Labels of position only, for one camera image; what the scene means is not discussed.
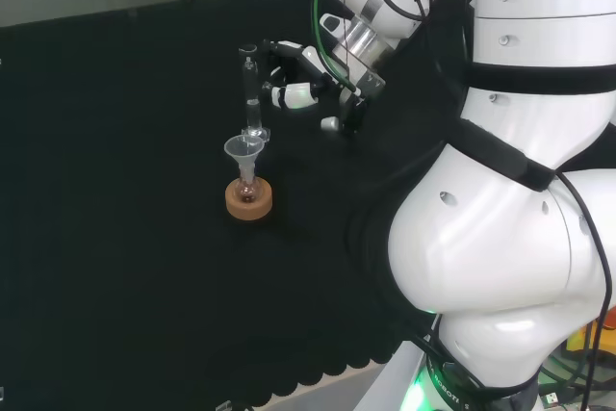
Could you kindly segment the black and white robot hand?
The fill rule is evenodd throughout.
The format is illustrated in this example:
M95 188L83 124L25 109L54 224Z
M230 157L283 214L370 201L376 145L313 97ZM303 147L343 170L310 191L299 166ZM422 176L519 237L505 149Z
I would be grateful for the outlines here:
M354 56L349 57L348 64L334 61L334 67L346 79L341 82L311 45L265 39L259 51L269 65L262 95L272 106L301 114L327 97L338 100L338 113L321 121L324 131L348 137L358 132L370 104L385 88L385 81Z

